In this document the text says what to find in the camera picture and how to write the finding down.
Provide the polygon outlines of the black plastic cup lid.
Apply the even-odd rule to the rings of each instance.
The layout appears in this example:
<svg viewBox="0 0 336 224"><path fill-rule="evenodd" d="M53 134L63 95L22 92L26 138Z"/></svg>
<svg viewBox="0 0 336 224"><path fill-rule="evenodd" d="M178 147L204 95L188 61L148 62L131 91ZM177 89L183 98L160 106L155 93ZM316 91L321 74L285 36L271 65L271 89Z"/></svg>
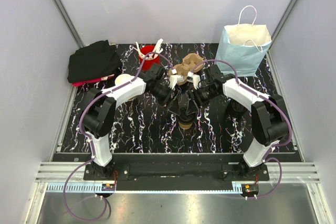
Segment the black plastic cup lid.
<svg viewBox="0 0 336 224"><path fill-rule="evenodd" d="M196 114L186 114L185 112L181 112L177 117L179 124L189 125L192 124L196 119Z"/></svg>

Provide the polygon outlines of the brown paper cup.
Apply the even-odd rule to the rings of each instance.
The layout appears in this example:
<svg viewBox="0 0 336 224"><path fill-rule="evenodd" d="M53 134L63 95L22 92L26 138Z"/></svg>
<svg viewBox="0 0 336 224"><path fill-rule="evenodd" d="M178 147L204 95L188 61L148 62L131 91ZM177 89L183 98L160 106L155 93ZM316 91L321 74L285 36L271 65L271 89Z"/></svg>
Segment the brown paper cup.
<svg viewBox="0 0 336 224"><path fill-rule="evenodd" d="M181 122L179 122L179 126L184 130L189 129L192 125L193 125L193 122L191 122L191 123L181 123Z"/></svg>

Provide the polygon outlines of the light blue paper bag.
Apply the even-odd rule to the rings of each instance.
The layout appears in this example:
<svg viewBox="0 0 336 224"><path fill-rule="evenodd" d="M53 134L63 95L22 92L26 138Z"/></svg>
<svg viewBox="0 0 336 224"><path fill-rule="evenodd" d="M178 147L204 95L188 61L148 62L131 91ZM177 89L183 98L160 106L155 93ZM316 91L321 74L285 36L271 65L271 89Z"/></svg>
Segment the light blue paper bag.
<svg viewBox="0 0 336 224"><path fill-rule="evenodd" d="M267 26L255 24L256 9L252 22L241 22L243 11L247 8L255 7L245 6L239 13L238 23L223 28L215 57L223 74L236 71L239 77L254 76L272 43Z"/></svg>

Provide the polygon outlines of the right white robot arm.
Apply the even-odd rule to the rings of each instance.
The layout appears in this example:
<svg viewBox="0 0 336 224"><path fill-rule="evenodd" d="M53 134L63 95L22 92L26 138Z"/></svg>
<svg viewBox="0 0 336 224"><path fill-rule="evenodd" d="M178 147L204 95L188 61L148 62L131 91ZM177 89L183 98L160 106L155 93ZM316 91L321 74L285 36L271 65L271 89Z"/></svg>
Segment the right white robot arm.
<svg viewBox="0 0 336 224"><path fill-rule="evenodd" d="M291 123L282 96L261 93L245 85L233 74L224 75L217 65L204 70L207 85L199 87L199 75L189 72L187 79L193 88L187 92L186 115L197 113L209 101L219 95L231 99L232 104L251 113L251 131L254 136L248 150L243 154L236 171L244 180L256 176L266 157L280 146L281 139L292 138Z"/></svg>

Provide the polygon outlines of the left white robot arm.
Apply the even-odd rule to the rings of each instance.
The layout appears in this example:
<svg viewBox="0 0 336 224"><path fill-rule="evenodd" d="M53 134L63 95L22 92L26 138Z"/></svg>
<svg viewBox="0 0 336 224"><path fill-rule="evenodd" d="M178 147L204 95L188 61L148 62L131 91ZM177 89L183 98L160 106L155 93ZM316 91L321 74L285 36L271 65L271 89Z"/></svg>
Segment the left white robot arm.
<svg viewBox="0 0 336 224"><path fill-rule="evenodd" d="M153 64L148 71L138 71L125 83L105 90L91 89L87 93L85 108L79 121L79 130L91 147L91 161L96 164L95 174L103 180L113 175L112 153L109 150L108 134L114 123L116 109L128 100L144 93L152 94L157 103L170 113L180 115L179 93L174 90L183 80L177 70L171 70L169 83L163 83L165 69Z"/></svg>

